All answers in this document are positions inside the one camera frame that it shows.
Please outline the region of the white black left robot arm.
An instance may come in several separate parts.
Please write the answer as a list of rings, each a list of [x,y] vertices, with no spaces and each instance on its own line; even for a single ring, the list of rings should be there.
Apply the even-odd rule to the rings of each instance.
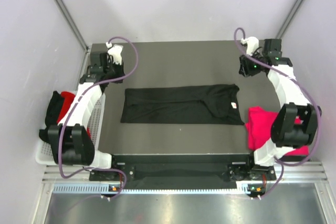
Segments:
[[[80,78],[74,100],[59,122],[49,126],[47,137],[54,162],[58,164],[59,137],[63,124],[66,124],[61,148],[62,164],[100,168],[103,177],[114,180],[119,174],[119,168],[112,163],[112,155],[95,149],[88,123],[96,103],[108,85],[94,84],[124,76],[121,47],[91,54],[90,59],[93,63]]]

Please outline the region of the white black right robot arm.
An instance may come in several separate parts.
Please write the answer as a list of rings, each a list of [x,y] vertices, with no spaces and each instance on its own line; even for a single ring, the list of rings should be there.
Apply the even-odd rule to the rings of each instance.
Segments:
[[[264,167],[295,149],[312,144],[317,128],[319,106],[313,106],[296,80],[293,64],[283,57],[280,39],[267,39],[264,46],[256,37],[242,38],[239,74],[251,77],[264,72],[274,86],[280,111],[270,128],[270,138],[253,152],[253,162],[245,166],[252,180],[264,174]]]

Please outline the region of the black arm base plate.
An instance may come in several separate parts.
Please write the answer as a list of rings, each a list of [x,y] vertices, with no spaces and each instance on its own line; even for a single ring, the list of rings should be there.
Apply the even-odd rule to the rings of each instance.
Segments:
[[[112,167],[127,176],[126,189],[234,189],[240,181],[276,180],[274,167],[250,154],[115,154]]]

